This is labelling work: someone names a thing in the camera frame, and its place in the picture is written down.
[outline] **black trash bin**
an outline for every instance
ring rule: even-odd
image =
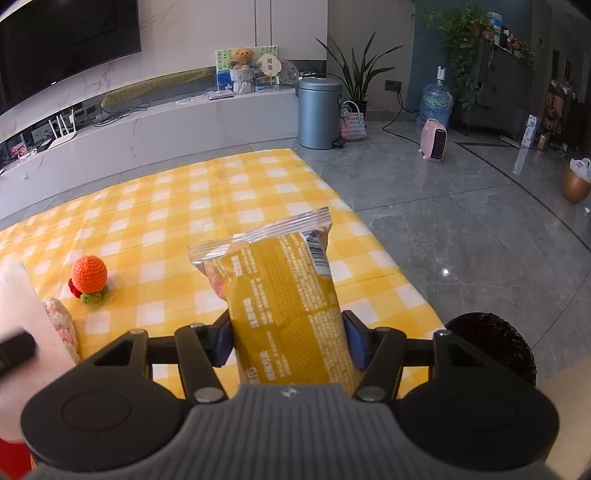
[[[492,313],[474,312],[454,318],[446,328],[535,385],[534,354],[509,322]]]

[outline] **tv stand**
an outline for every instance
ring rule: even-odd
[[[249,93],[134,112],[87,127],[0,176],[0,218],[61,192],[171,158],[297,137],[295,89]]]

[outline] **wall outlet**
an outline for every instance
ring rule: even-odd
[[[384,90],[388,90],[389,92],[400,92],[402,91],[402,82],[397,82],[396,80],[386,80]]]

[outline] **red object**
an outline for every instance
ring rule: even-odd
[[[26,155],[27,151],[27,145],[25,144],[25,142],[20,142],[19,144],[11,148],[12,156],[17,160],[21,158],[23,155]]]
[[[558,116],[562,117],[562,110],[564,109],[564,99],[560,98],[558,95],[554,95],[554,98],[552,99],[552,106],[556,108]]]
[[[74,282],[72,282],[72,279],[68,281],[68,286],[70,287],[72,295],[74,295],[77,299],[79,299],[82,296],[82,292],[74,286]]]
[[[7,443],[0,440],[0,470],[8,478],[17,480],[31,470],[31,456],[22,443]]]

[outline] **blue trash can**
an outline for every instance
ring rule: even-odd
[[[301,79],[295,89],[300,99],[298,143],[328,150],[339,139],[343,84],[339,80]]]

